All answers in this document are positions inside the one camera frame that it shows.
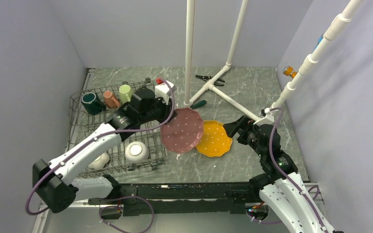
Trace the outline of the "pink dotted plate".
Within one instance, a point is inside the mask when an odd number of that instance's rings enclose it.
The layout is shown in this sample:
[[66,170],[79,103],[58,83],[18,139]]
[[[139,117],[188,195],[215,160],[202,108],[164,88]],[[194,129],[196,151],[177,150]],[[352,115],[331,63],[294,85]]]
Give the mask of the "pink dotted plate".
[[204,120],[196,110],[177,108],[170,123],[160,127],[161,141],[170,152],[188,152],[200,142],[203,123]]

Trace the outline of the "yellow plate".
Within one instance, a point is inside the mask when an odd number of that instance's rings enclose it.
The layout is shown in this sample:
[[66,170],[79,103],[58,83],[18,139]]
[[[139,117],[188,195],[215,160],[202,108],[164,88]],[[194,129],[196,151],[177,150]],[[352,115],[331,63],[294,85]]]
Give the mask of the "yellow plate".
[[207,157],[221,157],[227,153],[232,145],[232,138],[228,137],[223,123],[206,120],[203,124],[203,136],[195,147]]

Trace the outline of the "pink mug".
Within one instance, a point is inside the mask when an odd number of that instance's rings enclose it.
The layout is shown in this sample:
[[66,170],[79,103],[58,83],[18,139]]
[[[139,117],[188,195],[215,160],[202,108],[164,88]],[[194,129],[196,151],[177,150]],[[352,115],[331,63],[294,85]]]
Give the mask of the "pink mug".
[[105,91],[103,93],[103,99],[104,99],[106,106],[109,109],[116,109],[121,106],[118,98],[115,96],[115,94],[112,91],[109,91],[109,90]]

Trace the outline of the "white plain bowl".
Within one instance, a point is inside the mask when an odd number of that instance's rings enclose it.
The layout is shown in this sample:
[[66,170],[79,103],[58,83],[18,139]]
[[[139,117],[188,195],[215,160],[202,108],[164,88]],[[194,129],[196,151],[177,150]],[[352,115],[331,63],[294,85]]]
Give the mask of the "white plain bowl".
[[140,141],[131,142],[125,147],[125,160],[126,163],[140,162],[148,159],[149,149]]

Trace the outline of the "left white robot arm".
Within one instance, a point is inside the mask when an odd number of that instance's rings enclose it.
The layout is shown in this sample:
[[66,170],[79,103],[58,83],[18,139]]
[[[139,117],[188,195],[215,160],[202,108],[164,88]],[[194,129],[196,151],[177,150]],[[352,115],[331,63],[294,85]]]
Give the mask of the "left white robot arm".
[[34,215],[29,208],[34,193],[53,213],[65,210],[76,200],[101,198],[109,204],[117,202],[120,184],[110,175],[79,179],[79,174],[104,152],[142,132],[141,125],[152,121],[158,121],[160,126],[169,123],[175,117],[175,91],[175,86],[164,83],[154,90],[138,89],[130,102],[114,111],[78,145],[49,162],[42,159],[35,162],[33,190],[25,204],[26,213]]

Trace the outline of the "patterned floral bowl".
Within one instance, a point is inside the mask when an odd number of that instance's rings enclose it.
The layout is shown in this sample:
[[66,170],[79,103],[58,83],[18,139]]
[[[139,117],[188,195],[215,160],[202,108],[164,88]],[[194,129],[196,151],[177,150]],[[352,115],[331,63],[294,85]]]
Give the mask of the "patterned floral bowl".
[[104,152],[98,158],[96,158],[92,163],[88,165],[90,169],[101,169],[103,168],[110,160],[108,153]]

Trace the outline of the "dark green mug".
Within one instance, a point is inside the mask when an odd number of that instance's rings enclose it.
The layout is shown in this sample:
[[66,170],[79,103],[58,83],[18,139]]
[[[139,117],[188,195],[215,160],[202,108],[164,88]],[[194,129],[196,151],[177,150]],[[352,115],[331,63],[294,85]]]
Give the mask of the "dark green mug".
[[98,95],[94,92],[87,92],[81,96],[81,103],[88,114],[97,115],[106,110]]

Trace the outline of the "cream yellow-green cup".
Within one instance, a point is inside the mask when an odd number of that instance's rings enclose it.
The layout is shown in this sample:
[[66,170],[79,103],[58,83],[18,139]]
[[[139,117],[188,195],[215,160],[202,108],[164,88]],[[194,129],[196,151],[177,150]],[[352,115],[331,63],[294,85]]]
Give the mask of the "cream yellow-green cup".
[[128,84],[124,84],[119,88],[119,99],[122,104],[131,101],[132,95],[134,93],[134,89],[129,86]]

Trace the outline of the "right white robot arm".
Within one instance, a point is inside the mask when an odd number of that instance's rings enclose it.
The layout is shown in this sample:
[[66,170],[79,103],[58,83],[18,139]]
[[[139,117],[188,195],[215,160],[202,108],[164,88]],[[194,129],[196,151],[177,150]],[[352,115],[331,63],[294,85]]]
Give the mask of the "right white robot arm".
[[292,158],[282,150],[276,124],[257,126],[242,116],[223,127],[228,137],[237,134],[237,141],[260,158],[264,172],[249,180],[250,199],[265,202],[291,233],[336,232],[309,194]]

